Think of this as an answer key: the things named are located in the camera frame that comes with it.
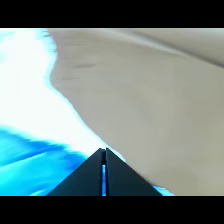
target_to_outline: black triangle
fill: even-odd
[[[48,196],[101,196],[102,151],[98,149]]]
[[[106,149],[108,196],[162,196],[131,167]]]

